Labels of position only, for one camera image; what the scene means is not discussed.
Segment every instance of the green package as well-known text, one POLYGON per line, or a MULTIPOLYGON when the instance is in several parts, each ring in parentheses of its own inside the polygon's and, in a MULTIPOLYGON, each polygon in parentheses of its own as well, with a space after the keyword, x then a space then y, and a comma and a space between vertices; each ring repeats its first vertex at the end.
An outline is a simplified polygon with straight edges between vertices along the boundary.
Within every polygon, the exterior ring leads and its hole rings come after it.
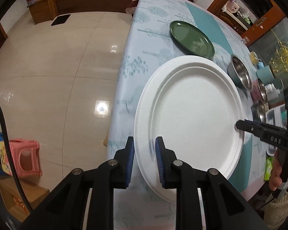
POLYGON ((266 159, 266 170, 264 173, 264 181, 268 181, 271 175, 271 170, 273 167, 273 161, 274 161, 274 157, 267 157, 266 159))

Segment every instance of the tiled floor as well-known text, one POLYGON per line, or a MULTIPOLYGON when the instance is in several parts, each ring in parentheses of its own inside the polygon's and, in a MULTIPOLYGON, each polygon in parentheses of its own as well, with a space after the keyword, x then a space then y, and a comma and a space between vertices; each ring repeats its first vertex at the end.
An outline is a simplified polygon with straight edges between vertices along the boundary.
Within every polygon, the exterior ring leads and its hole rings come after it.
POLYGON ((106 160, 111 114, 97 117, 95 102, 112 107, 131 16, 85 12, 51 23, 34 25, 27 12, 0 49, 0 105, 9 138, 39 141, 43 175, 30 180, 50 190, 73 168, 106 160))

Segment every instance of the stainless steel bowl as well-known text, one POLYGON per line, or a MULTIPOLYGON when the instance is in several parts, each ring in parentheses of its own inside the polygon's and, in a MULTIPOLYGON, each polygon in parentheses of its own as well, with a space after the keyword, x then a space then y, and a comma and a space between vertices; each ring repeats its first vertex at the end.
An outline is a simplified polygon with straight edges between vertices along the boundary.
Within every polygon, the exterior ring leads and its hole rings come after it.
POLYGON ((252 105, 252 113, 254 121, 266 123, 266 110, 262 101, 252 105))
POLYGON ((264 87, 264 84, 262 83, 261 79, 258 79, 258 90, 260 92, 260 96, 262 101, 268 102, 268 95, 266 94, 266 89, 264 87))
POLYGON ((227 67, 227 73, 239 88, 252 90, 251 76, 243 62, 235 55, 232 55, 231 61, 227 67))

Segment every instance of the pink plastic stool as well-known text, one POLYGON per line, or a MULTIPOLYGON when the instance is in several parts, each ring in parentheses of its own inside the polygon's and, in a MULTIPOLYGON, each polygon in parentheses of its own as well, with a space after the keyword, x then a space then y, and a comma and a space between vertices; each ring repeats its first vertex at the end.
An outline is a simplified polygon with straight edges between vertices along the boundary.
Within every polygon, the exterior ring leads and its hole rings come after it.
POLYGON ((40 144, 38 141, 14 139, 10 140, 9 143, 19 177, 41 176, 43 174, 40 165, 40 144))

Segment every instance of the table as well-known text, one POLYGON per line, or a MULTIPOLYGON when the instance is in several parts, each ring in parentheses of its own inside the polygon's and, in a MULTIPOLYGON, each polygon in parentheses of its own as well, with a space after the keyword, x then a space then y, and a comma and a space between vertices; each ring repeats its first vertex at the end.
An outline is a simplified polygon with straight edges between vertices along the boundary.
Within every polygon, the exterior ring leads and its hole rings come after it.
POLYGON ((103 11, 125 13, 132 0, 55 0, 58 15, 103 11))
MULTIPOLYGON (((241 37, 204 9, 186 0, 139 0, 120 65, 111 127, 108 158, 125 147, 133 136, 134 117, 140 95, 151 75, 168 60, 185 55, 170 37, 169 24, 185 21, 202 30, 215 48, 213 61, 225 72, 230 55, 237 55, 256 79, 256 68, 241 37)), ((247 92, 249 106, 252 104, 247 92)), ((238 165, 229 181, 248 200, 263 185, 265 148, 252 136, 243 144, 238 165)), ((115 229, 174 229, 176 205, 161 199, 146 184, 136 158, 127 190, 114 191, 115 229)))

